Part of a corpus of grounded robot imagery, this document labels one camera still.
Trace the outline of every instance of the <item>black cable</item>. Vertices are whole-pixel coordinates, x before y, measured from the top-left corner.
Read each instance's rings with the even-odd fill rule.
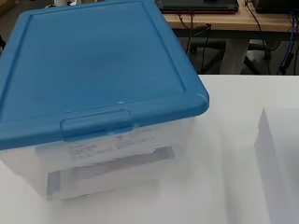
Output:
[[[183,18],[181,17],[180,14],[178,14],[178,17],[179,17],[179,20],[180,20],[181,24],[182,24],[187,30],[191,29],[191,28],[189,28],[189,27],[185,24],[185,22],[183,21]]]
[[[261,40],[263,41],[263,51],[264,51],[264,54],[266,56],[266,61],[267,61],[267,68],[268,68],[268,74],[271,75],[271,71],[270,71],[270,65],[269,65],[269,60],[267,58],[267,55],[268,55],[268,52],[265,48],[265,43],[264,43],[264,39],[263,39],[263,31],[262,31],[262,27],[261,27],[261,24],[259,23],[258,19],[254,16],[253,12],[251,11],[250,7],[249,7],[249,0],[245,0],[245,7],[249,10],[250,14],[252,15],[252,17],[254,18],[254,20],[256,21],[256,23],[258,24],[259,26],[259,29],[260,29],[260,36],[261,36]]]
[[[190,17],[191,17],[191,28],[189,31],[189,38],[188,38],[188,42],[187,42],[186,54],[188,54],[188,52],[189,52],[189,46],[190,46],[190,42],[191,42],[191,38],[192,38],[192,29],[193,29],[193,14],[191,14]]]
[[[206,52],[206,44],[208,42],[208,39],[209,39],[209,36],[207,34],[206,43],[205,43],[205,46],[204,46],[204,49],[203,49],[203,56],[202,56],[203,57],[203,61],[202,61],[202,67],[200,69],[200,74],[202,74],[203,68],[204,68],[204,65],[205,65],[205,52]]]
[[[183,18],[181,17],[180,14],[178,14],[179,20],[181,22],[181,24],[187,29],[190,30],[189,31],[189,38],[188,38],[188,42],[187,42],[187,47],[186,47],[186,54],[188,54],[189,51],[189,47],[190,47],[190,43],[191,43],[191,39],[192,39],[192,31],[193,31],[193,14],[190,14],[191,17],[191,26],[190,28],[185,24],[185,22],[183,21]]]
[[[298,17],[296,18],[297,20],[297,29],[296,29],[296,34],[298,35],[298,26],[299,26],[299,20]],[[297,68],[297,61],[298,61],[298,53],[299,53],[299,37],[297,36],[297,50],[295,53],[295,61],[293,62],[293,75],[296,76],[296,68]]]

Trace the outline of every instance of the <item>white box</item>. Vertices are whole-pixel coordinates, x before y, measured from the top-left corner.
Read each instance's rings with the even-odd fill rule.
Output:
[[[47,199],[158,179],[183,157],[194,118],[78,142],[3,151],[1,160]]]
[[[299,223],[299,109],[267,108],[255,143],[272,224]]]

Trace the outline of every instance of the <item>chair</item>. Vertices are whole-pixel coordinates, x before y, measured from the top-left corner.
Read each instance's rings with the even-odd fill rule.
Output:
[[[190,44],[190,54],[196,54],[196,51],[198,48],[204,48],[206,49],[218,49],[219,52],[217,55],[208,62],[203,69],[200,71],[200,74],[205,74],[209,69],[211,69],[216,63],[221,61],[224,57],[225,49],[226,49],[226,41],[210,41],[208,43],[191,43]],[[249,44],[249,50],[262,50],[264,51],[263,45],[260,44]],[[265,47],[266,53],[264,55],[265,60],[271,60],[272,59],[272,51],[274,49],[270,49],[268,47]],[[254,75],[260,75],[261,73],[259,70],[255,67],[254,63],[249,59],[249,57],[246,56],[244,64],[248,67],[248,69],[254,74]]]

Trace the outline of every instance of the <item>cable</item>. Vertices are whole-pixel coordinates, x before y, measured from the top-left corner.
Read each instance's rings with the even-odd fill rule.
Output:
[[[178,14],[178,17],[179,17],[179,20],[180,20],[181,24],[182,24],[187,30],[191,29],[191,28],[189,28],[189,27],[185,24],[185,22],[183,21],[183,18],[181,17],[180,14]]]
[[[204,68],[204,65],[205,65],[205,52],[206,52],[206,44],[208,42],[208,39],[209,39],[209,36],[207,34],[207,38],[206,38],[206,43],[205,43],[205,46],[204,46],[204,49],[203,49],[203,61],[202,61],[202,67],[200,69],[200,73],[202,74],[203,73],[203,68]]]
[[[187,29],[190,30],[189,31],[189,38],[188,38],[188,42],[187,42],[187,48],[186,48],[186,54],[188,54],[189,52],[189,47],[190,47],[190,43],[191,43],[191,39],[192,39],[192,30],[193,30],[193,14],[190,14],[190,18],[191,18],[191,26],[190,28],[185,24],[185,22],[183,21],[182,17],[180,14],[178,14],[179,20],[181,22],[181,24]]]
[[[296,29],[296,34],[298,35],[298,26],[299,26],[299,20],[298,17],[296,18],[297,20],[297,29]],[[299,37],[297,36],[297,50],[295,53],[295,61],[293,62],[293,75],[296,76],[296,68],[297,68],[297,61],[298,61],[298,53],[299,53]]]
[[[188,42],[187,42],[186,54],[188,54],[188,52],[189,52],[189,46],[190,46],[190,42],[191,42],[191,38],[192,38],[192,29],[193,29],[193,14],[191,14],[190,17],[191,17],[191,28],[189,31],[189,38],[188,38]]]
[[[251,9],[249,7],[249,0],[245,0],[245,7],[249,10],[250,14],[252,15],[252,17],[254,18],[254,20],[256,21],[256,23],[259,26],[261,40],[263,41],[263,51],[264,51],[265,56],[267,56],[268,52],[265,48],[265,43],[264,43],[264,39],[263,39],[263,36],[262,36],[262,33],[263,33],[262,27],[261,27],[261,24],[259,23],[258,19],[254,16],[253,12],[251,11]],[[266,61],[267,61],[268,75],[271,75],[269,60],[267,59]]]
[[[284,56],[284,59],[281,62],[279,69],[277,71],[277,75],[279,75],[279,73],[281,75],[286,75],[287,69],[292,62],[292,58],[293,58],[292,48],[293,48],[294,33],[295,33],[295,16],[292,13],[292,32],[291,32],[290,42],[289,42],[287,52]]]

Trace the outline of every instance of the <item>clear plastic container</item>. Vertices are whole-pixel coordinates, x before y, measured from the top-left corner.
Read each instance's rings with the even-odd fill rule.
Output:
[[[194,119],[74,143],[3,151],[1,160],[49,200],[127,187],[175,172]]]
[[[0,61],[1,159],[50,200],[132,185],[174,166],[208,106],[154,2],[28,11]]]

